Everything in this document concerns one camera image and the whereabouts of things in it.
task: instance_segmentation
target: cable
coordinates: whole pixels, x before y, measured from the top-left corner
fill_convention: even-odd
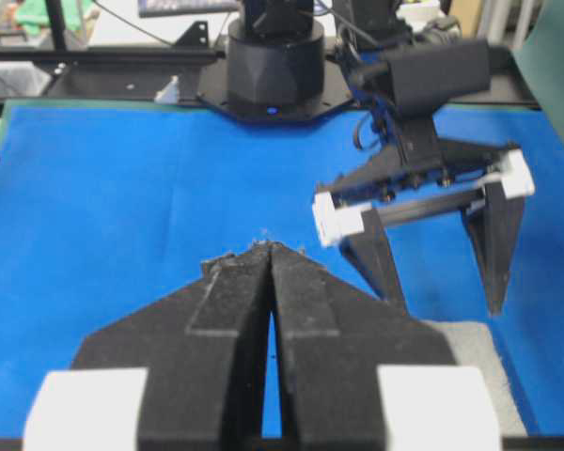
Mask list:
[[[226,26],[227,20],[229,19],[229,16],[231,16],[232,13],[229,12],[226,16],[226,18],[224,19],[224,22],[222,23],[222,27],[219,29],[219,33],[217,33],[217,38],[215,38],[215,40],[213,41],[213,46],[217,45],[217,42],[219,41],[219,39],[222,36],[222,33],[224,32],[224,27]]]
[[[163,38],[159,38],[156,35],[153,35],[152,33],[150,33],[149,31],[145,30],[144,28],[140,28],[138,25],[136,25],[135,23],[131,23],[130,21],[128,21],[127,19],[119,16],[116,12],[114,12],[113,10],[107,8],[105,5],[101,4],[98,0],[91,0],[91,2],[96,5],[98,8],[108,12],[109,14],[111,14],[113,17],[115,17],[116,19],[122,21],[123,23],[129,25],[131,28],[135,28],[136,30],[138,30],[140,33],[144,33],[147,36],[150,36],[151,38],[158,40],[159,42],[161,42],[162,44],[165,44],[169,47],[173,47],[174,43],[170,42],[168,40],[165,40]]]
[[[372,149],[376,148],[378,146],[378,144],[380,143],[380,139],[375,139],[374,141],[369,143],[367,146],[364,146],[361,143],[361,129],[364,127],[364,124],[366,123],[368,118],[369,118],[369,113],[365,114],[361,119],[359,119],[359,122],[357,122],[357,125],[353,129],[353,145],[358,150],[372,150]]]
[[[322,10],[326,11],[326,14],[330,13],[333,16],[335,16],[340,22],[343,22],[347,26],[347,28],[351,29],[356,35],[363,38],[364,40],[366,40],[367,42],[369,42],[373,46],[380,47],[380,42],[378,42],[370,34],[366,33],[364,30],[362,30],[361,28],[359,28],[358,26],[353,24],[348,19],[345,19],[343,16],[341,16],[336,11],[334,11],[332,8],[327,7],[326,4],[324,4],[322,0],[316,0],[316,3],[318,4],[318,6]]]
[[[4,78],[2,78],[1,75],[0,75],[0,83],[4,85],[7,89],[10,89],[15,96],[23,97],[21,91],[17,89],[15,86],[11,85],[9,82],[7,82]]]

